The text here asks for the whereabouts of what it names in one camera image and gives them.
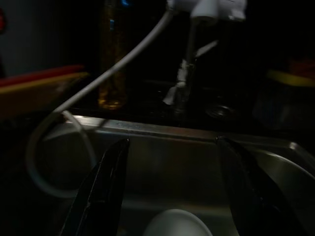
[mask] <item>stainless steel sink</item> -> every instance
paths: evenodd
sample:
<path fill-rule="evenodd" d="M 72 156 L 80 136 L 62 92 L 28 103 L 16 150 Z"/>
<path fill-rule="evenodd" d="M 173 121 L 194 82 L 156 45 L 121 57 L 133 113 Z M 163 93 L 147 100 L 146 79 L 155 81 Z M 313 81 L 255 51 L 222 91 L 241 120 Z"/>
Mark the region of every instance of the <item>stainless steel sink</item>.
<path fill-rule="evenodd" d="M 77 118 L 88 129 L 99 158 L 116 141 L 130 138 L 119 235 L 143 235 L 155 215 L 171 208 L 197 215 L 214 236 L 238 235 L 214 144 L 218 133 Z M 255 154 L 309 235 L 315 235 L 314 157 L 290 141 L 225 135 Z M 42 175 L 59 187 L 76 188 L 89 172 L 84 145 L 70 123 L 53 130 L 40 145 L 38 155 Z"/>

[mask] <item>sink basin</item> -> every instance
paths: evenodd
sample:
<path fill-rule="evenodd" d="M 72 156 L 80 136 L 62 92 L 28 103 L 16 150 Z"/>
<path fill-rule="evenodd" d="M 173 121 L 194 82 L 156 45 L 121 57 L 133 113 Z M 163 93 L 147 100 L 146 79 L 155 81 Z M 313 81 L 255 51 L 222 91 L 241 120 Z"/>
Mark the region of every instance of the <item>sink basin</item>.
<path fill-rule="evenodd" d="M 214 144 L 219 133 L 77 118 L 88 130 L 99 158 L 116 141 L 130 138 L 118 235 L 143 235 L 154 216 L 172 208 L 198 216 L 213 236 L 238 235 Z M 261 168 L 283 191 L 306 231 L 315 235 L 314 157 L 290 141 L 224 135 L 256 156 Z M 90 171 L 85 147 L 70 123 L 56 127 L 46 136 L 37 153 L 40 173 L 60 188 L 79 187 Z"/>

